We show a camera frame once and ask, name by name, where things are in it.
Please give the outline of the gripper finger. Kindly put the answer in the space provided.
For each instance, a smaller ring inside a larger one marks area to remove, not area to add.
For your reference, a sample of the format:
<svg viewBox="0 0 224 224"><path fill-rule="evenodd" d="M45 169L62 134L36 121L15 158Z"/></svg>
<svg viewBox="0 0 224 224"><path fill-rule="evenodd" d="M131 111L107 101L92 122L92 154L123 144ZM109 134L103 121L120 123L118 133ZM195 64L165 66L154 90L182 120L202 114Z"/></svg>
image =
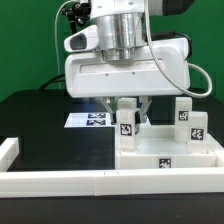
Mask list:
<svg viewBox="0 0 224 224"><path fill-rule="evenodd" d="M135 128L136 132L140 131L140 125L150 125L147 111L152 103L151 96L139 96L137 98L137 111L135 112Z"/></svg>
<svg viewBox="0 0 224 224"><path fill-rule="evenodd" d="M116 111L117 111L117 101L115 97L102 97L101 98L102 105L106 109L106 111L110 114L111 123L114 124L116 122Z"/></svg>

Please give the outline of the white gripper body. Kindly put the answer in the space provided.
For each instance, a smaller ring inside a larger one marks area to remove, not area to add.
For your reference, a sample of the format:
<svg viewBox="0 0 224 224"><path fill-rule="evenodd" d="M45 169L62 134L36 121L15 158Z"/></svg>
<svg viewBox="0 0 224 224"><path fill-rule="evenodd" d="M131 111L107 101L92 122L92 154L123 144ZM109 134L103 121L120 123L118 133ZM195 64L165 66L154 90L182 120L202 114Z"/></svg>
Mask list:
<svg viewBox="0 0 224 224"><path fill-rule="evenodd" d="M185 38L153 42L164 72L179 86L190 86ZM159 71L148 46L137 48L135 59L105 62L100 52L75 53L65 62L68 93L73 98L180 95Z"/></svg>

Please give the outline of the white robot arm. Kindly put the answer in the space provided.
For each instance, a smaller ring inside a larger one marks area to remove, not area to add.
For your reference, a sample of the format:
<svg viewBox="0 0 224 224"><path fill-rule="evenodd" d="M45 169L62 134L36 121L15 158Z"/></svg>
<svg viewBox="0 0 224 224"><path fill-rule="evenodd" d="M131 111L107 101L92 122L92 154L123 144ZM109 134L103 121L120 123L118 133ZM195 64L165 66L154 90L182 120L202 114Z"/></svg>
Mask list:
<svg viewBox="0 0 224 224"><path fill-rule="evenodd" d="M184 13L195 0L89 0L77 14L92 24L64 41L73 98L179 95L190 86L182 39L153 40L146 20Z"/></svg>

